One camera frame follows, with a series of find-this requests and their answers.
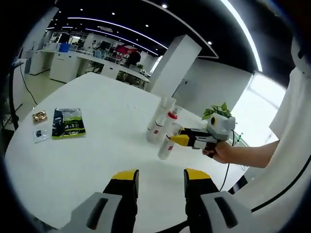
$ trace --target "gold packet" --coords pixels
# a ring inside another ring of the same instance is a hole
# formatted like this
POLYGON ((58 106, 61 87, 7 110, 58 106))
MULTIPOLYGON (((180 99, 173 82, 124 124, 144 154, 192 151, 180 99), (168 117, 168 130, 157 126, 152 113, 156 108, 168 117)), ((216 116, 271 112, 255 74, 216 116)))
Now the gold packet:
POLYGON ((35 124, 43 122, 47 119, 48 119, 48 116, 45 111, 41 111, 36 114, 33 114, 33 120, 35 124))

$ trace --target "human hand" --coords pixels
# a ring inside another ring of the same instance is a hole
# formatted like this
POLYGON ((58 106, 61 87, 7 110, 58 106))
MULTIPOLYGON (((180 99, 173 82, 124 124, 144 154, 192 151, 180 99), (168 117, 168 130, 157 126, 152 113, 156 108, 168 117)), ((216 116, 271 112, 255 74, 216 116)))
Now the human hand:
POLYGON ((211 147, 211 144, 208 144, 207 147, 202 150, 202 154, 207 155, 210 158, 213 158, 219 163, 227 164, 231 161, 232 146, 228 143, 221 141, 217 143, 215 147, 211 147))

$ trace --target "red bottle cap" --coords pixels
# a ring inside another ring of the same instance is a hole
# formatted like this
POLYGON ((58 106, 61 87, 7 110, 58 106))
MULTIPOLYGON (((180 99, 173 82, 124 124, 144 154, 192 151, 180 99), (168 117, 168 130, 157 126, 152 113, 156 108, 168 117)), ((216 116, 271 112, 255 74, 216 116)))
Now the red bottle cap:
POLYGON ((169 112, 167 113, 167 115, 170 117, 170 118, 173 118, 173 119, 177 119, 177 115, 174 115, 173 113, 169 112))

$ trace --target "green leaves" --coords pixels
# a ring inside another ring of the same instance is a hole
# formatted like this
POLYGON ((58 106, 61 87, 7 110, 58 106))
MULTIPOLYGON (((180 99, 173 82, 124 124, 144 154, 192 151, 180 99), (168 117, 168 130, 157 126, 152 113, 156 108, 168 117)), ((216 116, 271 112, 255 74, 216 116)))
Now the green leaves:
POLYGON ((218 110, 218 106, 217 105, 212 105, 212 108, 214 109, 214 111, 218 110))
POLYGON ((225 102, 222 104, 222 110, 223 110, 224 112, 227 110, 227 105, 226 105, 225 102))
POLYGON ((219 115, 222 115, 226 118, 232 117, 230 111, 227 109, 227 104, 224 102, 221 106, 212 105, 213 109, 207 108, 204 113, 202 120, 209 119, 213 113, 218 113, 219 115))
POLYGON ((206 114, 202 117, 202 120, 206 120, 206 119, 209 119, 211 116, 211 114, 206 114))

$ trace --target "white round table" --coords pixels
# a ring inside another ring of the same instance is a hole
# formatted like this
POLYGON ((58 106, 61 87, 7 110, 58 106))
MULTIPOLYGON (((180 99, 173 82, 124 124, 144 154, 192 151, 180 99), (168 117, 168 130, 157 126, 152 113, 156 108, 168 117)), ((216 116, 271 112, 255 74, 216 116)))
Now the white round table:
MULTIPOLYGON (((5 156, 9 177, 25 208, 43 222, 61 228, 70 221, 72 210, 94 192, 102 192, 114 174, 137 168, 134 232, 157 232, 186 220, 183 170, 204 171, 220 187, 227 165, 179 145, 167 160, 160 160, 160 145, 148 143, 145 137, 159 101, 153 94, 94 73, 48 96, 21 123, 5 156), (41 124, 52 130, 56 107, 81 108, 86 135, 35 144, 32 114, 45 110, 48 121, 41 124)), ((177 122, 184 127, 204 124, 186 110, 177 122)), ((224 190, 244 173, 240 166, 231 165, 224 190)))

